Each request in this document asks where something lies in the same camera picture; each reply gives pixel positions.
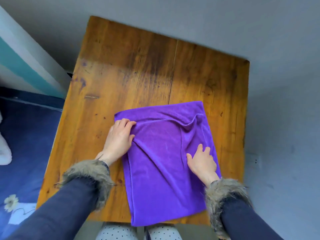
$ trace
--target microfiber towel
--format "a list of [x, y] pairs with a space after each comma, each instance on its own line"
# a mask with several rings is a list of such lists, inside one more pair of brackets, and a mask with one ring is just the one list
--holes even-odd
[[121, 111], [115, 120], [136, 121], [135, 137], [122, 157], [132, 226], [148, 226], [206, 209], [204, 185], [187, 165], [201, 143], [217, 154], [203, 103], [150, 106]]

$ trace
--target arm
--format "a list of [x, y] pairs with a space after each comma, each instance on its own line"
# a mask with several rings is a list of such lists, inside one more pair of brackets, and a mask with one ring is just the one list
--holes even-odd
[[89, 214], [105, 206], [114, 185], [108, 165], [130, 148], [133, 125], [135, 122], [127, 119], [116, 121], [97, 158], [81, 161], [68, 169], [60, 183], [62, 188], [24, 220], [7, 240], [73, 239]]
[[246, 188], [234, 179], [219, 179], [217, 165], [200, 144], [194, 157], [187, 154], [188, 166], [206, 185], [206, 205], [210, 224], [221, 239], [280, 240], [282, 239], [253, 210]]

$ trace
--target fur cuff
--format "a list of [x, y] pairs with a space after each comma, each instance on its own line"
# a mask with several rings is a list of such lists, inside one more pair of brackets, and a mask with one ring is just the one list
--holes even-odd
[[96, 159], [78, 162], [63, 174], [63, 181], [60, 185], [63, 186], [74, 178], [80, 177], [91, 177], [98, 182], [99, 195], [95, 210], [101, 210], [105, 206], [110, 190], [114, 186], [109, 168], [105, 166], [103, 161]]
[[220, 179], [212, 182], [210, 187], [206, 189], [206, 205], [210, 215], [210, 224], [220, 239], [229, 239], [229, 235], [224, 229], [220, 215], [224, 199], [240, 196], [243, 201], [252, 207], [251, 200], [246, 192], [245, 186], [234, 179]]

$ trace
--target wooden table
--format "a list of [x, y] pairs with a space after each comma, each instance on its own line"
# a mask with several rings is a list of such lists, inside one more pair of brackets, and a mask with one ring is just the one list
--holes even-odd
[[[74, 69], [37, 207], [76, 162], [103, 148], [118, 111], [203, 101], [222, 176], [242, 180], [249, 61], [92, 16]], [[121, 160], [104, 210], [89, 219], [130, 222]], [[171, 223], [209, 224], [206, 212]]]

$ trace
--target white pants with black dots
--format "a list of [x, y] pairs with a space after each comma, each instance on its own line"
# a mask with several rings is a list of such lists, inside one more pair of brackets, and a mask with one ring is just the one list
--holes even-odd
[[[137, 228], [126, 224], [104, 222], [96, 240], [138, 240]], [[171, 225], [157, 224], [145, 228], [144, 240], [182, 240]]]

